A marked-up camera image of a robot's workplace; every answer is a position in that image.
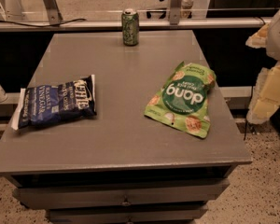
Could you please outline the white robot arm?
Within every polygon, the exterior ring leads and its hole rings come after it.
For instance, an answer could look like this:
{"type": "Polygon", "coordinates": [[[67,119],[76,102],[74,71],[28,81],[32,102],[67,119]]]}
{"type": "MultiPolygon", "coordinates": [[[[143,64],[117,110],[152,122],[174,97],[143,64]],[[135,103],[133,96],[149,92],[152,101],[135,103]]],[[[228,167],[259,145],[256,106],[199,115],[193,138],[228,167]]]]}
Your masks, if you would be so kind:
{"type": "Polygon", "coordinates": [[[246,115],[249,123],[262,124],[280,107],[280,9],[245,44],[254,49],[265,48],[266,55],[275,60],[272,68],[261,68],[246,115]]]}

